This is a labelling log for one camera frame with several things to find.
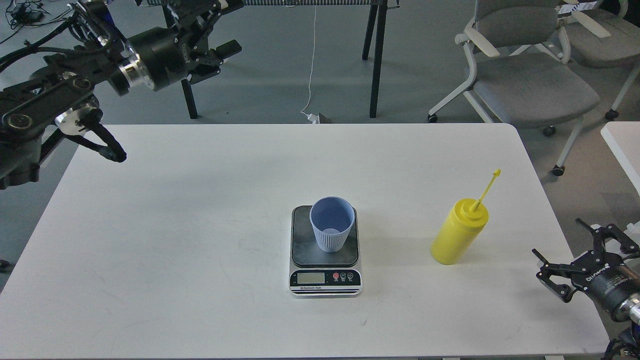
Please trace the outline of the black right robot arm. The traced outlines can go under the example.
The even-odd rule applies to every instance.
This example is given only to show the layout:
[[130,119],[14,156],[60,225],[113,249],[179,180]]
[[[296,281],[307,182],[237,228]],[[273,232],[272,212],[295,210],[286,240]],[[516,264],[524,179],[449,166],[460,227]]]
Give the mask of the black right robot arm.
[[562,264],[549,262],[533,248],[541,262],[536,277],[563,303],[582,292],[614,322],[628,321],[629,327],[610,340],[602,359],[612,360],[622,353],[638,359],[640,278],[626,260],[639,258],[639,245],[614,223],[593,228],[580,218],[575,221],[592,235],[592,249]]

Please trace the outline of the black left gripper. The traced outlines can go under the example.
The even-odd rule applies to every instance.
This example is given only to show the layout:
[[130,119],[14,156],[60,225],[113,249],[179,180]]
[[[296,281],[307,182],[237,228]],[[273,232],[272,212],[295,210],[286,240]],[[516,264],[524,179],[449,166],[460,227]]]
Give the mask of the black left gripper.
[[195,85],[219,75],[222,64],[243,49],[235,39],[208,50],[192,47],[187,54],[180,43],[196,46],[208,38],[221,16],[244,5],[242,0],[169,0],[176,34],[154,27],[128,38],[127,56],[116,70],[116,93],[124,96],[138,85],[158,92],[182,80]]

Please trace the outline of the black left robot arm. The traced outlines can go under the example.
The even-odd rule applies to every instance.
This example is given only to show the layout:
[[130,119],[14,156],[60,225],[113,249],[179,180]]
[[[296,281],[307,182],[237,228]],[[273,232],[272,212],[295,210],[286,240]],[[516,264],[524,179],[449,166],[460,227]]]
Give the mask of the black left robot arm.
[[166,27],[126,38],[105,0],[78,0],[71,15],[50,34],[5,55],[1,69],[35,53],[46,66],[29,80],[1,92],[1,188],[38,182],[41,164],[63,139],[121,163],[125,150],[102,125],[95,86],[108,82],[123,96],[139,84],[157,92],[184,88],[219,75],[242,46],[229,41],[210,48],[221,16],[244,7],[242,0],[149,0],[160,7]]

